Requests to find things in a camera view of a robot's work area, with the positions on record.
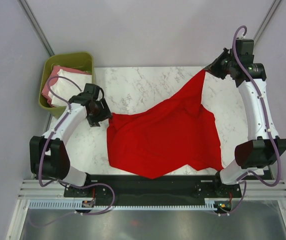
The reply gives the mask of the red t shirt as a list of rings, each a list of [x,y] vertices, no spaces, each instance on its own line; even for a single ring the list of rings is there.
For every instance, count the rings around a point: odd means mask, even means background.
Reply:
[[[215,116],[202,105],[205,76],[199,71],[173,96],[145,112],[115,113],[106,131],[110,166],[149,179],[185,165],[221,171]]]

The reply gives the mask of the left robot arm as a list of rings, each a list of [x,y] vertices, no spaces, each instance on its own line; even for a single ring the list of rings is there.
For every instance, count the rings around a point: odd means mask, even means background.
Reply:
[[[83,92],[72,96],[54,127],[42,136],[33,136],[29,142],[30,169],[39,184],[46,186],[42,177],[58,180],[74,186],[82,197],[89,196],[93,185],[87,181],[87,173],[71,166],[66,144],[83,120],[87,120],[90,127],[99,127],[100,122],[110,118],[112,113],[100,86],[87,83]]]

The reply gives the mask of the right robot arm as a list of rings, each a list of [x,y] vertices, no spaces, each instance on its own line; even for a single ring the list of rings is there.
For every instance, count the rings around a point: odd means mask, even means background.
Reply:
[[[241,95],[248,128],[247,141],[234,150],[234,160],[219,171],[219,180],[212,184],[218,197],[230,191],[230,185],[239,183],[247,175],[254,175],[269,187],[276,186],[281,178],[281,155],[286,151],[286,139],[280,138],[272,119],[267,98],[267,76],[264,65],[254,62],[254,41],[233,40],[232,48],[223,52],[205,71],[214,77],[230,76]],[[255,171],[277,165],[274,183],[267,183]]]

